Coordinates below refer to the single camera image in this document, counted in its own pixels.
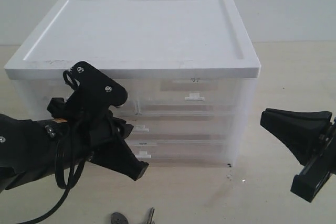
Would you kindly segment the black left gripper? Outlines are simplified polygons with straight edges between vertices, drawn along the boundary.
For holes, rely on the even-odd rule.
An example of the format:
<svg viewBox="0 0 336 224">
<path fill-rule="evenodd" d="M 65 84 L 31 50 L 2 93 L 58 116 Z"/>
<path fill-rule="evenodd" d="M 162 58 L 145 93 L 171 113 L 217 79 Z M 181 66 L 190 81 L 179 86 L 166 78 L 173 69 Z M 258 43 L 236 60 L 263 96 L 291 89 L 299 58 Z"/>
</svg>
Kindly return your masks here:
<svg viewBox="0 0 336 224">
<path fill-rule="evenodd" d="M 59 188 L 73 187 L 86 162 L 134 181 L 147 170 L 149 164 L 125 142 L 134 126 L 110 110 L 126 102 L 126 89 L 85 61 L 64 71 L 63 78 L 73 92 L 67 99 L 51 99 L 50 119 L 1 115 L 1 190 L 50 175 Z"/>
</svg>

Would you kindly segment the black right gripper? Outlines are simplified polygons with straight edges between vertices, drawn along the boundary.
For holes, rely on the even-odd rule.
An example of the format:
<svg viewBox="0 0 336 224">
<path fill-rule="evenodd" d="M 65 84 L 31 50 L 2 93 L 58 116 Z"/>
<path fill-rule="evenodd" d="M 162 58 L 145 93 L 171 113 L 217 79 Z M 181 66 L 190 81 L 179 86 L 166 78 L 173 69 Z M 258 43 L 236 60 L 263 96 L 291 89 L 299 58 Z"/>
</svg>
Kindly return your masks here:
<svg viewBox="0 0 336 224">
<path fill-rule="evenodd" d="M 335 174 L 335 121 L 332 113 L 267 108 L 260 125 L 280 140 L 306 166 L 293 178 L 290 191 L 311 203 Z"/>
</svg>

